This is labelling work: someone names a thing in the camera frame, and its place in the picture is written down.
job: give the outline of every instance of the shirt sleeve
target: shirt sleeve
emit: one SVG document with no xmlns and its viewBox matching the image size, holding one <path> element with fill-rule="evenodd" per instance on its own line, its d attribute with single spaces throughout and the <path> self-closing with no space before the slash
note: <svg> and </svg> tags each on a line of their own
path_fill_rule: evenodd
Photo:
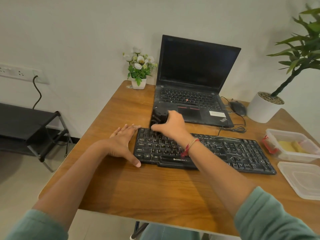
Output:
<svg viewBox="0 0 320 240">
<path fill-rule="evenodd" d="M 271 194 L 257 187 L 234 217 L 242 240 L 319 240 L 302 220 L 285 212 Z"/>
<path fill-rule="evenodd" d="M 29 210 L 13 227 L 5 240 L 67 240 L 68 233 L 49 215 Z"/>
</svg>

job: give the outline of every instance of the red thread bracelet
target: red thread bracelet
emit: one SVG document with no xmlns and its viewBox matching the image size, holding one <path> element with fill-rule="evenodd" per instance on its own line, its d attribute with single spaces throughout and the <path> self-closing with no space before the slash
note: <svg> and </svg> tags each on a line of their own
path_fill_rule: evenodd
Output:
<svg viewBox="0 0 320 240">
<path fill-rule="evenodd" d="M 189 143 L 187 146 L 186 146 L 186 149 L 181 153 L 181 158 L 184 158 L 186 156 L 188 156 L 188 152 L 189 152 L 189 149 L 190 147 L 192 146 L 193 143 L 195 143 L 196 141 L 200 141 L 198 138 L 195 138 L 191 143 Z"/>
</svg>

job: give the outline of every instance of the flower pot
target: flower pot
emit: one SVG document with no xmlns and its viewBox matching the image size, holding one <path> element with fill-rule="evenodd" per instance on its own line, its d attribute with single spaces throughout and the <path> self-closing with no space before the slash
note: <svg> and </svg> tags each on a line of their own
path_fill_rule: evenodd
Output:
<svg viewBox="0 0 320 240">
<path fill-rule="evenodd" d="M 140 86 L 138 86 L 137 81 L 134 79 L 131 81 L 132 83 L 132 88 L 133 89 L 144 89 L 146 86 L 147 79 L 142 79 L 142 82 L 140 83 Z"/>
<path fill-rule="evenodd" d="M 247 116 L 258 122 L 258 123 L 267 123 L 278 111 L 282 108 L 282 104 L 275 104 L 269 101 L 266 101 L 261 97 L 264 92 L 258 92 L 252 101 L 250 102 L 247 109 Z"/>
</svg>

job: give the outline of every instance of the black keyboard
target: black keyboard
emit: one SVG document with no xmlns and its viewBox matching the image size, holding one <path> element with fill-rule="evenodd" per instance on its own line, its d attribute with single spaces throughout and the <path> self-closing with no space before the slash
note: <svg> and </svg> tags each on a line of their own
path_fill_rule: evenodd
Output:
<svg viewBox="0 0 320 240">
<path fill-rule="evenodd" d="M 255 140 L 193 134 L 201 143 L 234 169 L 246 173 L 277 174 Z M 181 146 L 147 128 L 138 130 L 134 155 L 142 162 L 160 167 L 197 169 L 190 157 L 181 158 Z"/>
<path fill-rule="evenodd" d="M 159 102 L 184 104 L 222 111 L 214 94 L 202 94 L 174 88 L 161 88 Z"/>
</svg>

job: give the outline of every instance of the hand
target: hand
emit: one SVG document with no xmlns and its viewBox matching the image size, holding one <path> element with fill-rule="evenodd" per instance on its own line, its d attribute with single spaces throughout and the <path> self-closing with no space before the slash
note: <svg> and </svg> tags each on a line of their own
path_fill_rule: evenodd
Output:
<svg viewBox="0 0 320 240">
<path fill-rule="evenodd" d="M 165 124 L 154 124 L 151 129 L 174 139 L 184 148 L 192 140 L 192 136 L 187 132 L 182 114 L 175 110 L 169 110 L 169 116 Z"/>
<path fill-rule="evenodd" d="M 128 144 L 134 135 L 135 131 L 141 128 L 141 125 L 128 126 L 118 128 L 112 133 L 110 138 L 106 141 L 108 147 L 108 155 L 113 157 L 124 157 L 136 167 L 141 166 L 141 162 L 129 151 Z"/>
</svg>

